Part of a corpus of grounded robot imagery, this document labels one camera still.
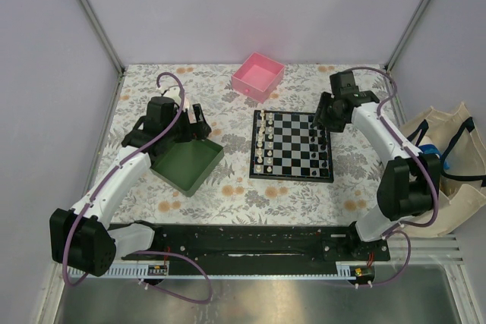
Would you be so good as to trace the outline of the pink plastic box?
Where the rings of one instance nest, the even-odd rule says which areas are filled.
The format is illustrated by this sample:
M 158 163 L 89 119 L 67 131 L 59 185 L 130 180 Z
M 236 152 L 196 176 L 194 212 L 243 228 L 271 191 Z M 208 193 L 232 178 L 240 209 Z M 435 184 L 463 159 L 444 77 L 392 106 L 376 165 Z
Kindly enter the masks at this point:
M 231 76 L 231 85 L 234 91 L 263 103 L 282 81 L 285 69 L 284 64 L 254 52 Z

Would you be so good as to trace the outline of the green plastic tray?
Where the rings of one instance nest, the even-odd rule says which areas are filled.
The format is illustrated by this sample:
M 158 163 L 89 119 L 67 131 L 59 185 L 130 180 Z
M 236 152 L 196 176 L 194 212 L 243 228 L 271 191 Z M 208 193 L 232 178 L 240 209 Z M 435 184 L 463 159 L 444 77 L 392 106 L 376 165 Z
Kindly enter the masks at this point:
M 224 156 L 211 140 L 176 143 L 157 158 L 152 173 L 186 197 L 192 197 Z

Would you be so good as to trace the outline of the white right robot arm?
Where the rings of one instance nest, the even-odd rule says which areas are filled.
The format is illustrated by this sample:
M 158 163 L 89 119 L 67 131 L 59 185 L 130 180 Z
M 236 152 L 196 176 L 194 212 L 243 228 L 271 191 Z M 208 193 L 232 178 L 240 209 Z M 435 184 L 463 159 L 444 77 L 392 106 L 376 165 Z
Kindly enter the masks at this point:
M 427 228 L 439 212 L 441 164 L 434 153 L 424 153 L 383 114 L 384 101 L 355 83 L 355 69 L 330 75 L 330 92 L 323 92 L 313 124 L 342 133 L 356 127 L 368 140 L 384 172 L 377 189 L 377 205 L 352 226 L 347 254 L 362 260 L 373 250 L 372 241 L 386 239 L 404 225 Z

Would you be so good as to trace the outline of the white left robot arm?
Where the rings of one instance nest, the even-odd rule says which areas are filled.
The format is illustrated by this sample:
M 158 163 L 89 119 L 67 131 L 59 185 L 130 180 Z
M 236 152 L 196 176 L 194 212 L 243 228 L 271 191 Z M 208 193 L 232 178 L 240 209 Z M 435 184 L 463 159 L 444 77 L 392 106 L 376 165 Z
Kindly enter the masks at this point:
M 57 209 L 49 219 L 52 258 L 100 277 L 115 260 L 140 251 L 155 260 L 165 250 L 164 240 L 146 223 L 111 229 L 110 223 L 129 190 L 155 161 L 178 143 L 204 140 L 210 126 L 200 105 L 188 104 L 184 94 L 171 87 L 147 103 L 125 135 L 109 170 L 70 209 Z

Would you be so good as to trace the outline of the black white chess board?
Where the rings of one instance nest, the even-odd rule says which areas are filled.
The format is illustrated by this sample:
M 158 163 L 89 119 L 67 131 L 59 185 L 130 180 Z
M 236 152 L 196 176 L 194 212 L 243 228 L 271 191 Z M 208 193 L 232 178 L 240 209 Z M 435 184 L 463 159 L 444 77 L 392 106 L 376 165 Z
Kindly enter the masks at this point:
M 254 111 L 249 177 L 332 183 L 330 133 L 307 112 Z

